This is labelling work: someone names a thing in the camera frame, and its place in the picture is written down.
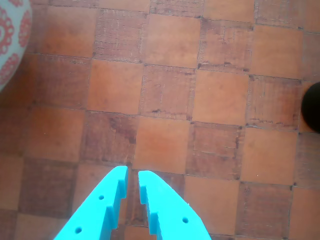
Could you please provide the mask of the turquoise gripper right finger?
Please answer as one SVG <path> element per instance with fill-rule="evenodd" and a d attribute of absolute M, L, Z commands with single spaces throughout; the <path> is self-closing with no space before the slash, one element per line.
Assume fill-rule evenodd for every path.
<path fill-rule="evenodd" d="M 146 205 L 149 233 L 158 240 L 210 240 L 197 213 L 161 177 L 138 172 L 140 203 Z"/>

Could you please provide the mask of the turquoise gripper left finger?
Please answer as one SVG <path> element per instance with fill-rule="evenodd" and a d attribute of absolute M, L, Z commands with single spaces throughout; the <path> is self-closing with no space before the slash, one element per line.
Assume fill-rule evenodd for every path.
<path fill-rule="evenodd" d="M 109 240 L 127 197 L 128 167 L 113 168 L 71 216 L 56 240 Z"/>

